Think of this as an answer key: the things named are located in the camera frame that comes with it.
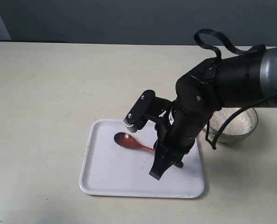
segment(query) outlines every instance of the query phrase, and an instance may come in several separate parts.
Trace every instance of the bowl of rice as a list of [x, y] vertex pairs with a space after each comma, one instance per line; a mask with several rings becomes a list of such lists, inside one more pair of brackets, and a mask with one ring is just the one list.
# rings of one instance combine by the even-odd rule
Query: bowl of rice
[[[216, 111], [210, 119], [209, 136], [210, 140], [213, 140], [217, 131], [222, 124], [237, 110], [240, 108], [222, 108], [220, 111]], [[240, 113], [235, 117], [223, 130], [218, 138], [218, 142], [232, 143], [238, 140], [245, 139], [250, 136], [258, 125], [258, 115], [254, 108]]]

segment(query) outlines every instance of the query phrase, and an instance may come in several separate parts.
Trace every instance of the table surface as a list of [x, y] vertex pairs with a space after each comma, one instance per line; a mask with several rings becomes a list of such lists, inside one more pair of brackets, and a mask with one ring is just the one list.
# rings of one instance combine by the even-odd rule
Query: table surface
[[248, 139], [215, 151], [200, 134], [198, 199], [79, 188], [95, 120], [122, 119], [146, 89], [173, 100], [176, 80], [212, 56], [197, 46], [0, 42], [0, 223], [277, 223], [277, 109], [258, 109]]

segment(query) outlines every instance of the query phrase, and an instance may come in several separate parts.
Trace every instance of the plastic tray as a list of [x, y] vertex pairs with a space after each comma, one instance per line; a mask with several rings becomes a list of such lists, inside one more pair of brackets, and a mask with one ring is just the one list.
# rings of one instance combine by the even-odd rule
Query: plastic tray
[[[80, 188], [90, 195], [195, 198], [204, 190], [197, 143], [184, 156], [183, 168], [170, 167], [158, 181], [149, 175], [154, 155], [140, 149], [117, 145], [114, 135], [126, 132], [122, 120], [96, 121], [90, 132], [80, 173]], [[132, 134], [152, 147], [156, 141], [154, 123]]]

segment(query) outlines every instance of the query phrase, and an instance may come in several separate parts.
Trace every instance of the gray wall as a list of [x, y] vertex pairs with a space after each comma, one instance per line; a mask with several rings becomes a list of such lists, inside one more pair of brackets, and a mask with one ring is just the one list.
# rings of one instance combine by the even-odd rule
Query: gray wall
[[214, 28], [277, 46], [276, 0], [0, 0], [0, 14], [13, 40], [185, 45]]

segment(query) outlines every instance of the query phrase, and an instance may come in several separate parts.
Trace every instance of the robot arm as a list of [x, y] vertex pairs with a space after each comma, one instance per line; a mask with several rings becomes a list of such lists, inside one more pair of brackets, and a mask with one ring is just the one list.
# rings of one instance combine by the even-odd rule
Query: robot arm
[[[221, 59], [220, 50], [203, 43], [201, 33], [218, 37], [238, 56]], [[177, 81], [177, 98], [173, 102], [147, 90], [124, 119], [133, 133], [148, 120], [156, 123], [156, 153], [149, 174], [158, 180], [189, 153], [196, 136], [215, 111], [241, 107], [220, 128], [220, 134], [236, 115], [250, 107], [277, 107], [277, 48], [267, 50], [264, 45], [257, 45], [248, 51], [239, 50], [225, 35], [210, 29], [198, 31], [194, 38], [200, 47], [213, 50], [216, 57], [202, 61]], [[206, 136], [214, 149], [219, 134], [212, 142]]]

